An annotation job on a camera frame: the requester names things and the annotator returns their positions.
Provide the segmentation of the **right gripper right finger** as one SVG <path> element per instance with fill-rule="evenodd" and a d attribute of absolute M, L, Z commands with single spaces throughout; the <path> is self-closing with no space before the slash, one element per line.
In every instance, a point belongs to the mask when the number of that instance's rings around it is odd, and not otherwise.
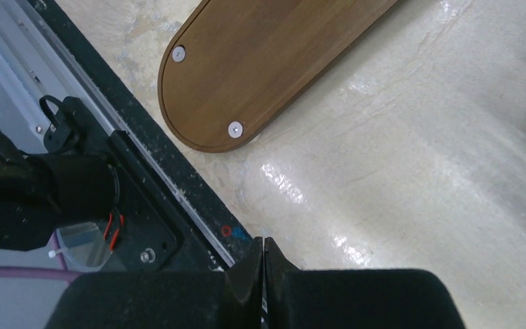
<path fill-rule="evenodd" d="M 442 281 L 422 269 L 302 270 L 264 240 L 270 328 L 464 328 Z"/>

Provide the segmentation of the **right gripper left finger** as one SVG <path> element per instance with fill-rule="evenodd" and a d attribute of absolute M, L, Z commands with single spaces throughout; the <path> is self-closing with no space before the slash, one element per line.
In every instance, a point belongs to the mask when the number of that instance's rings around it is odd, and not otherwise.
<path fill-rule="evenodd" d="M 78 277 L 47 328 L 261 328 L 263 240 L 227 271 L 104 272 Z"/>

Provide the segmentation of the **brown wooden oval tray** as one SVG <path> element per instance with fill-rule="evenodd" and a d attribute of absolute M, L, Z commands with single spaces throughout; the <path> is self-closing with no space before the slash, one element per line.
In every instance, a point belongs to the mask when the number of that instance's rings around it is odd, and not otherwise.
<path fill-rule="evenodd" d="M 392 1 L 202 1 L 158 72 L 162 118 L 188 147 L 254 139 L 393 6 Z"/>

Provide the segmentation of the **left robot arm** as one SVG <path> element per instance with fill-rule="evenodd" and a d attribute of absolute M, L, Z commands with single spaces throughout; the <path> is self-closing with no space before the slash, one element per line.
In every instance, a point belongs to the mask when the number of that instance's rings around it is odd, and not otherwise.
<path fill-rule="evenodd" d="M 0 130 L 0 249 L 31 251 L 63 226 L 106 218 L 121 196 L 109 153 L 89 152 L 105 132 L 76 97 L 40 98 L 52 121 L 46 152 L 29 154 Z"/>

